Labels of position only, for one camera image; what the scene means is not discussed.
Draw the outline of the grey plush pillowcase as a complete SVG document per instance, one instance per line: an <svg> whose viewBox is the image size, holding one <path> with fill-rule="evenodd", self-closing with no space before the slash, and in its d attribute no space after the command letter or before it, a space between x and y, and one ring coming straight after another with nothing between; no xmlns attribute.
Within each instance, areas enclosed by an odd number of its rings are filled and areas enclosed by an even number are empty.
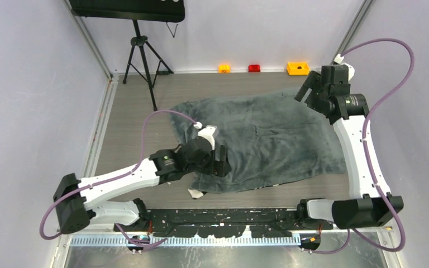
<svg viewBox="0 0 429 268"><path fill-rule="evenodd" d="M295 94L287 89L174 106L169 121L178 142L197 135L193 121L214 125L216 144L227 146L232 168L223 178L197 173L190 188L233 193L346 173L342 148L329 121L297 102Z"/></svg>

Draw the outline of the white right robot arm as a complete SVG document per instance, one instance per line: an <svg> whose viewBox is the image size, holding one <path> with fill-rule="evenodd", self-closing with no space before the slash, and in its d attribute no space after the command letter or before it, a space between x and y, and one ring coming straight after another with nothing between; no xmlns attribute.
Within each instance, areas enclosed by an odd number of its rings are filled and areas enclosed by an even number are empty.
<svg viewBox="0 0 429 268"><path fill-rule="evenodd" d="M369 114L362 94L350 92L351 73L347 64L324 65L320 72L311 71L295 96L305 100L308 108L324 115L337 135L349 177L349 199L302 199L297 208L297 223L311 229L319 220L340 229L380 227L400 212L403 199L393 196L375 155L369 130L363 129Z"/></svg>

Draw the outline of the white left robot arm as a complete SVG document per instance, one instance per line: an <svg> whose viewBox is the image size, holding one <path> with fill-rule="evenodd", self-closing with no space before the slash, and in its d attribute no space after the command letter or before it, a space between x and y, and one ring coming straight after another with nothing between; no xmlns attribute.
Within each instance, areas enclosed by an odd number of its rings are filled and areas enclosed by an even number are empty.
<svg viewBox="0 0 429 268"><path fill-rule="evenodd" d="M110 223L143 231L149 224L143 201L115 202L115 197L176 181L190 173L222 178L230 171L228 147L213 146L210 140L198 136L111 173L81 179L74 173L67 174L53 195L60 233L67 235L92 224Z"/></svg>

